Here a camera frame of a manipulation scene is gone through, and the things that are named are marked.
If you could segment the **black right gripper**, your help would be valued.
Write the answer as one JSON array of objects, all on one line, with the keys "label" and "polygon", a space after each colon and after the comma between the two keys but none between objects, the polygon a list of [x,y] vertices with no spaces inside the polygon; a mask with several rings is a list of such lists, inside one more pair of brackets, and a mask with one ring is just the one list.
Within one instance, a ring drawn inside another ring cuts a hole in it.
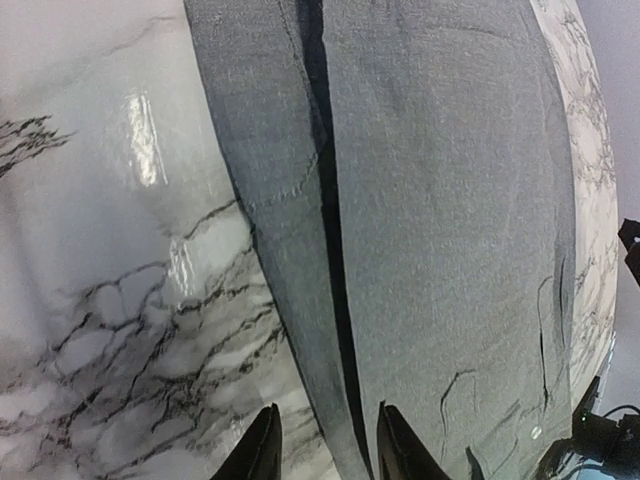
[{"label": "black right gripper", "polygon": [[539,479],[570,479],[595,470],[614,479],[639,477],[639,408],[621,405],[598,415],[601,378],[594,377],[572,415],[572,436],[549,448],[537,469]]}]

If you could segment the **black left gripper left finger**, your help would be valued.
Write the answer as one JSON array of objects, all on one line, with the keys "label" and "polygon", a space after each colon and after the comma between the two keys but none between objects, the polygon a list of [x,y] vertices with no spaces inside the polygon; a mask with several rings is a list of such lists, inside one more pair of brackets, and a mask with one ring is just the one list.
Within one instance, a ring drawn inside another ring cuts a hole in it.
[{"label": "black left gripper left finger", "polygon": [[264,407],[211,480],[280,480],[282,422],[278,406]]}]

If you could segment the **grey long sleeve shirt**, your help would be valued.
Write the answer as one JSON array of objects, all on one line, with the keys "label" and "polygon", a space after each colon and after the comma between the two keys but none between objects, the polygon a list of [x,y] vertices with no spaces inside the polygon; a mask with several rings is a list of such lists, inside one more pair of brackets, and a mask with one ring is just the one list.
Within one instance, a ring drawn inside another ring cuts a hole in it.
[{"label": "grey long sleeve shirt", "polygon": [[189,1],[216,136],[345,479],[411,428],[453,479],[571,430],[575,213],[527,1]]}]

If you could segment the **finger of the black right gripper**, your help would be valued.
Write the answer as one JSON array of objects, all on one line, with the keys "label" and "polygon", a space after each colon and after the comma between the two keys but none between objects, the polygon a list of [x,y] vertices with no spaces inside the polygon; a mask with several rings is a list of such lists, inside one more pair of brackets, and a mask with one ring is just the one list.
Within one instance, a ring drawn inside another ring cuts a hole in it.
[{"label": "finger of the black right gripper", "polygon": [[640,285],[640,223],[625,218],[618,231],[618,237],[626,250],[624,262],[636,283]]}]

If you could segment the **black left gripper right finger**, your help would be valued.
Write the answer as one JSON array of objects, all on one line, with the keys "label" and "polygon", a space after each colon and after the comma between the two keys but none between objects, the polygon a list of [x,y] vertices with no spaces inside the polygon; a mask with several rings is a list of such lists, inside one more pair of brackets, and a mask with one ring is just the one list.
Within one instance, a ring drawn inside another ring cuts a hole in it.
[{"label": "black left gripper right finger", "polygon": [[383,480],[450,480],[395,405],[380,403],[376,435]]}]

